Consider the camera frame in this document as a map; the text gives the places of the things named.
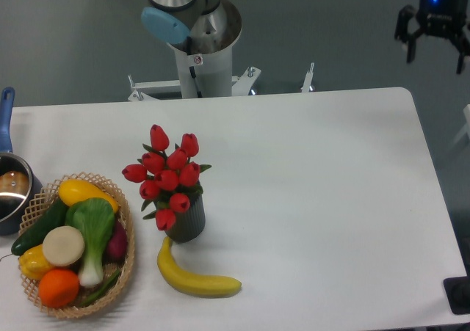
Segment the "banana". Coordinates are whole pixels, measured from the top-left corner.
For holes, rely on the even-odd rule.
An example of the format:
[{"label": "banana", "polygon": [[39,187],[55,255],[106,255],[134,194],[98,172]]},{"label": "banana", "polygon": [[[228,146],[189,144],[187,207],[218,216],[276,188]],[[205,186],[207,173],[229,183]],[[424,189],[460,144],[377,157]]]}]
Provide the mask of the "banana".
[{"label": "banana", "polygon": [[229,297],[238,293],[242,283],[232,277],[194,274],[183,270],[171,255],[172,240],[165,237],[156,263],[163,278],[175,290],[197,297]]}]

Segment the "wicker basket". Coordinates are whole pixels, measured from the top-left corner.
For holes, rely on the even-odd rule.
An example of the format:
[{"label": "wicker basket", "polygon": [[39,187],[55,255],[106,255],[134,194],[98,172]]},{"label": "wicker basket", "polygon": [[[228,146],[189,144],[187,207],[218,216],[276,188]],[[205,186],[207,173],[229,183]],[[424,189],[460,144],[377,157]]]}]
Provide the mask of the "wicker basket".
[{"label": "wicker basket", "polygon": [[39,194],[29,203],[29,207],[26,208],[25,213],[20,224],[20,234],[27,230],[36,220],[43,214],[43,212],[52,204],[57,198],[57,190],[59,185],[67,179],[80,179],[95,184],[98,188],[102,189],[106,193],[113,196],[120,205],[119,212],[116,213],[116,217],[123,225],[127,232],[128,248],[126,258],[123,263],[108,263],[104,261],[104,279],[107,279],[116,269],[121,269],[120,276],[116,284],[107,291],[107,293],[93,304],[79,308],[77,305],[80,304],[94,289],[80,288],[79,295],[77,298],[66,305],[63,308],[48,308],[41,303],[38,296],[39,281],[30,280],[23,274],[21,274],[22,286],[24,287],[24,293],[28,296],[34,305],[36,305],[42,312],[48,315],[55,316],[58,319],[77,319],[82,316],[87,316],[96,311],[104,308],[111,303],[118,294],[126,286],[131,276],[132,267],[134,265],[134,253],[135,253],[135,239],[134,239],[134,226],[132,224],[132,217],[129,210],[129,205],[125,199],[121,190],[113,184],[109,179],[100,175],[94,175],[92,173],[79,173],[78,175],[65,175],[60,180],[55,180],[52,184],[48,184],[46,187],[41,189]]}]

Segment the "yellow squash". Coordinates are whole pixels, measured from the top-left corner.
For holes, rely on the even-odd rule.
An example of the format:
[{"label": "yellow squash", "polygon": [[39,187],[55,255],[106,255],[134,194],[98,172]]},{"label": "yellow squash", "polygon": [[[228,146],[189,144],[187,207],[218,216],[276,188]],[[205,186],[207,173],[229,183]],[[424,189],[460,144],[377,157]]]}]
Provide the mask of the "yellow squash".
[{"label": "yellow squash", "polygon": [[91,197],[100,197],[111,204],[114,213],[119,210],[118,202],[111,195],[103,192],[94,184],[79,179],[63,181],[59,186],[59,197],[67,206],[72,206]]},{"label": "yellow squash", "polygon": [[44,257],[42,244],[27,250],[20,256],[19,263],[21,272],[31,280],[40,280],[55,267]]}]

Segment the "flower pot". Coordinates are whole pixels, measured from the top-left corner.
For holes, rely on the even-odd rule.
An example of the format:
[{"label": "flower pot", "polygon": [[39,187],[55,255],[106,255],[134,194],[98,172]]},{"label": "flower pot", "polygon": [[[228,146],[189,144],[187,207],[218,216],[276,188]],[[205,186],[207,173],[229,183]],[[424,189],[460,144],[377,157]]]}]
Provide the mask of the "flower pot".
[{"label": "flower pot", "polygon": [[175,213],[175,224],[165,231],[167,236],[178,243],[184,243],[196,238],[206,225],[203,197],[197,195],[190,199],[190,203],[189,210],[184,214]]}]

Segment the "white table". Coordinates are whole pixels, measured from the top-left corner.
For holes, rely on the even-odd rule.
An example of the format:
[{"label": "white table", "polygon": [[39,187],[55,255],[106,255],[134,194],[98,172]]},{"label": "white table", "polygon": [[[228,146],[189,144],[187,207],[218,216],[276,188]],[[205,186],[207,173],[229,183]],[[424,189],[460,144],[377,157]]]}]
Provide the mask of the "white table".
[{"label": "white table", "polygon": [[[138,185],[120,174],[144,153],[154,123],[171,142],[195,133],[195,161],[213,165],[201,175],[206,229],[174,256],[192,271],[240,279],[235,297],[180,294],[156,267],[165,234],[140,219]],[[17,262],[6,258],[3,331],[334,331],[470,321],[452,314],[444,293],[443,279],[465,269],[407,90],[24,107],[14,109],[11,134],[14,153],[43,183],[86,171],[123,190],[137,264],[111,308],[57,321],[26,299]],[[0,237],[0,255],[14,238]]]}]

